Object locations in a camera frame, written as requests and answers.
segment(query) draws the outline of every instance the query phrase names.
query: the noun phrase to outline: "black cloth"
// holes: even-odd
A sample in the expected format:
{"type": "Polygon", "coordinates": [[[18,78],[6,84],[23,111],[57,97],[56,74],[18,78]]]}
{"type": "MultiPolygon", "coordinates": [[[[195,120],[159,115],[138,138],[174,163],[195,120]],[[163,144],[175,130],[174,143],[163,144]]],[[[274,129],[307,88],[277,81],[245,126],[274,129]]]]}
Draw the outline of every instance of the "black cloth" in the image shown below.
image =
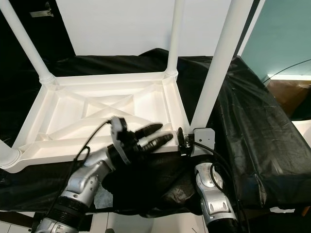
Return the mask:
{"type": "MultiPolygon", "coordinates": [[[[155,49],[141,56],[75,56],[47,65],[55,76],[157,72],[165,70],[167,58],[167,51],[155,49]]],[[[178,59],[177,85],[189,121],[211,59],[178,59]]],[[[11,145],[40,85],[32,69],[3,78],[3,83],[0,137],[11,145]]],[[[311,203],[310,148],[239,57],[231,62],[208,126],[216,132],[216,150],[233,167],[244,207],[311,203]]],[[[97,211],[146,217],[180,212],[200,214],[193,177],[196,163],[196,158],[177,154],[155,155],[144,166],[117,171],[103,183],[114,194],[113,208],[97,211]]],[[[69,165],[70,162],[29,166],[17,174],[0,170],[0,209],[47,211],[69,165]]]]}

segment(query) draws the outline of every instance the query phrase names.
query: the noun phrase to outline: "black cable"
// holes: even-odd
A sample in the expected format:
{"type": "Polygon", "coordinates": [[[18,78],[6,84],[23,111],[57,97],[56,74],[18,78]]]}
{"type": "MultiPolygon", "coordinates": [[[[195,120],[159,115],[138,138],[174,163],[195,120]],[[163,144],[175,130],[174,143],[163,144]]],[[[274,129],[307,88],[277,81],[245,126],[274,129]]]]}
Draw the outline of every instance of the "black cable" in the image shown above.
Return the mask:
{"type": "Polygon", "coordinates": [[[69,168],[69,171],[66,175],[66,178],[63,182],[63,184],[61,185],[61,187],[59,188],[58,192],[57,192],[57,195],[55,196],[54,200],[53,200],[53,203],[47,213],[47,215],[51,212],[52,208],[54,207],[56,201],[57,201],[57,198],[60,196],[61,192],[63,191],[63,189],[65,188],[65,185],[67,185],[69,179],[70,179],[70,176],[72,174],[72,171],[73,169],[75,168],[75,165],[81,155],[81,153],[86,149],[87,150],[87,153],[86,153],[86,157],[84,158],[83,162],[86,161],[86,159],[89,157],[89,154],[90,154],[90,147],[87,146],[88,143],[90,142],[90,140],[92,140],[92,138],[94,137],[94,135],[105,125],[105,124],[110,124],[111,121],[108,120],[108,121],[105,121],[104,123],[102,123],[93,133],[92,135],[88,138],[88,140],[84,143],[84,145],[82,146],[81,150],[79,151],[79,153],[76,155],[76,157],[73,159],[71,165],[70,165],[70,168],[69,168]]]}
{"type": "Polygon", "coordinates": [[[281,72],[283,72],[283,71],[285,71],[285,70],[287,70],[287,69],[289,69],[289,68],[292,68],[292,67],[294,67],[294,66],[300,65],[300,64],[305,63],[305,62],[308,62],[308,61],[311,61],[311,59],[308,59],[308,60],[305,60],[305,61],[296,63],[296,64],[294,64],[294,65],[292,65],[292,66],[290,66],[290,67],[286,67],[285,69],[282,69],[282,70],[279,71],[278,73],[275,73],[274,75],[272,75],[271,77],[269,77],[267,80],[265,80],[265,81],[263,82],[263,84],[265,84],[267,81],[269,81],[270,79],[272,79],[273,76],[275,76],[275,75],[277,75],[277,74],[279,74],[279,73],[281,73],[281,72]]]}
{"type": "MultiPolygon", "coordinates": [[[[213,150],[213,149],[211,149],[211,148],[209,148],[209,147],[207,147],[207,146],[205,146],[205,145],[203,145],[203,144],[201,144],[201,143],[198,143],[198,142],[193,142],[193,144],[195,144],[195,145],[197,145],[197,146],[199,146],[199,147],[202,147],[202,148],[204,148],[204,149],[206,149],[206,150],[212,152],[213,155],[214,155],[216,158],[219,158],[219,160],[221,160],[221,161],[226,165],[226,167],[228,168],[228,169],[226,169],[225,166],[223,166],[221,163],[213,163],[213,164],[211,165],[211,167],[210,167],[211,178],[212,178],[212,180],[213,180],[215,186],[216,186],[219,190],[221,190],[221,191],[223,192],[223,189],[220,188],[219,185],[216,183],[215,178],[214,178],[214,174],[213,174],[212,171],[213,171],[213,168],[215,167],[215,165],[216,165],[216,164],[219,164],[220,167],[221,167],[221,168],[224,170],[224,172],[227,174],[227,176],[228,176],[229,178],[231,178],[231,177],[233,178],[233,172],[231,171],[231,167],[229,166],[229,164],[227,163],[227,161],[226,161],[218,152],[216,152],[215,150],[213,150]]],[[[236,203],[237,203],[237,217],[238,217],[238,222],[239,222],[240,225],[242,225],[242,218],[241,218],[241,210],[240,210],[240,208],[242,209],[242,212],[244,211],[244,209],[243,209],[243,207],[242,207],[242,204],[241,204],[240,201],[239,201],[239,198],[238,198],[238,195],[237,195],[237,189],[236,189],[236,186],[235,186],[235,182],[234,182],[233,179],[231,179],[231,180],[232,180],[232,184],[233,184],[233,190],[234,190],[235,201],[236,201],[236,203]]],[[[249,222],[248,222],[248,218],[246,217],[246,215],[245,215],[244,219],[245,219],[245,221],[246,221],[248,233],[250,233],[249,222]]]]}

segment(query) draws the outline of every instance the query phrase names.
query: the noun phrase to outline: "white pole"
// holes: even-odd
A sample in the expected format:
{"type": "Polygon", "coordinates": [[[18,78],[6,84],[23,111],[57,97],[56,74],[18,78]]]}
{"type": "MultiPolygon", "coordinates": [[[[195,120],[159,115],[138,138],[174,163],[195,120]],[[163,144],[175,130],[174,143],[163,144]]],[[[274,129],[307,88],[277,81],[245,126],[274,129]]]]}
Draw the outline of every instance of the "white pole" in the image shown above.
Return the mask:
{"type": "Polygon", "coordinates": [[[20,156],[18,149],[12,149],[0,140],[0,167],[13,163],[20,156]]]}
{"type": "Polygon", "coordinates": [[[253,0],[232,0],[190,129],[205,128],[225,79],[253,0]]]}
{"type": "Polygon", "coordinates": [[[35,49],[34,44],[32,43],[31,39],[26,33],[23,25],[21,24],[9,0],[0,0],[0,9],[5,19],[9,23],[12,31],[14,32],[16,38],[18,39],[20,45],[23,47],[29,60],[31,61],[35,70],[37,71],[40,82],[41,83],[53,82],[54,76],[49,72],[49,70],[45,66],[43,60],[41,59],[38,51],[35,49]]]}
{"type": "Polygon", "coordinates": [[[167,68],[165,70],[166,77],[177,77],[178,75],[177,72],[178,47],[179,47],[181,26],[183,21],[184,6],[185,0],[175,0],[169,59],[167,62],[167,68]]]}

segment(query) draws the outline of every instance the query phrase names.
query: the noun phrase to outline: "white wall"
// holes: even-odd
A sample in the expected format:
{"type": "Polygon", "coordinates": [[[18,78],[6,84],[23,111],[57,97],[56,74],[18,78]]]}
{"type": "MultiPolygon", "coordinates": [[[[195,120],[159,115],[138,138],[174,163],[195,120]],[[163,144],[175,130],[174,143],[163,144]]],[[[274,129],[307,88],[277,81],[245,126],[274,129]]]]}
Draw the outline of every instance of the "white wall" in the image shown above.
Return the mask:
{"type": "MultiPolygon", "coordinates": [[[[174,0],[56,0],[76,55],[169,49],[174,0]]],[[[186,0],[180,56],[213,55],[230,0],[186,0]]]]}

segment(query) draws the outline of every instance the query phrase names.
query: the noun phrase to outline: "wrinkled black plastic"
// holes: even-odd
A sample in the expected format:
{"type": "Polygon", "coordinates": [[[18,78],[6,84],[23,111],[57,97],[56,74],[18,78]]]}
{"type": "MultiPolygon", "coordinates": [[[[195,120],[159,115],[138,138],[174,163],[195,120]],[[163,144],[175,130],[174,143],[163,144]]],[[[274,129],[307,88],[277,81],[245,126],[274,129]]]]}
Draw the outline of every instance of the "wrinkled black plastic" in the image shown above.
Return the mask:
{"type": "MultiPolygon", "coordinates": [[[[168,53],[151,50],[141,56],[76,56],[48,64],[55,76],[164,71],[168,53]]],[[[178,60],[178,88],[191,121],[211,57],[178,60]]],[[[24,70],[3,79],[0,92],[0,138],[12,144],[39,89],[36,73],[24,70]]],[[[216,131],[216,150],[232,164],[244,207],[311,203],[311,153],[273,96],[251,70],[234,58],[209,126],[216,131]]],[[[128,167],[104,180],[114,194],[113,208],[93,210],[145,217],[180,212],[200,214],[194,188],[197,160],[159,155],[144,166],[128,167]]],[[[17,174],[0,170],[0,209],[49,209],[69,163],[29,166],[17,174]]]]}

